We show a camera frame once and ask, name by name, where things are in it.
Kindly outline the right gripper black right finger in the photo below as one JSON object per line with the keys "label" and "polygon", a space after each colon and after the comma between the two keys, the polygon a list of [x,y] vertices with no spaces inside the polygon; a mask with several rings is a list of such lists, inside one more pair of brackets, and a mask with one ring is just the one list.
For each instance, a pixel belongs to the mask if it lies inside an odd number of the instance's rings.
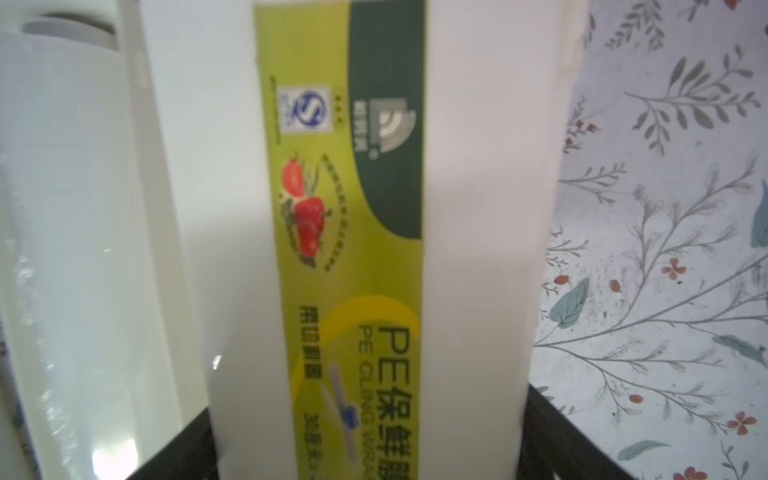
{"label": "right gripper black right finger", "polygon": [[527,480],[631,480],[533,385],[528,386],[518,477]]}

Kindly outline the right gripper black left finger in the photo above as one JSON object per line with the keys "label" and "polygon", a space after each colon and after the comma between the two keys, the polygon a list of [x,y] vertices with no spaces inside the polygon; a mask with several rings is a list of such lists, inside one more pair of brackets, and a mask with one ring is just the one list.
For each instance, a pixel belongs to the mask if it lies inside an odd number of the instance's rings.
{"label": "right gripper black left finger", "polygon": [[177,436],[128,480],[218,479],[218,455],[208,409],[200,412]]}

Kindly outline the plastic wrap roll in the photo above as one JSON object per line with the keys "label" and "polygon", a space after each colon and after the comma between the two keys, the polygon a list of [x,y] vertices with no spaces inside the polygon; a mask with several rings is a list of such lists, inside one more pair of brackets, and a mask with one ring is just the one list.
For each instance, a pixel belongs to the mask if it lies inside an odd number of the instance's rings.
{"label": "plastic wrap roll", "polygon": [[180,428],[116,36],[1,31],[1,319],[38,471],[125,479]]}

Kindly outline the cream dispenser lid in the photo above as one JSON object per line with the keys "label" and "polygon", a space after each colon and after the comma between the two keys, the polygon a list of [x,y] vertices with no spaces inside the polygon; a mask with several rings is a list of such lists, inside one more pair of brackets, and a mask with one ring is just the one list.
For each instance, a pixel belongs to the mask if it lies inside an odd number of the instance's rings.
{"label": "cream dispenser lid", "polygon": [[584,1],[142,1],[224,479],[511,479]]}

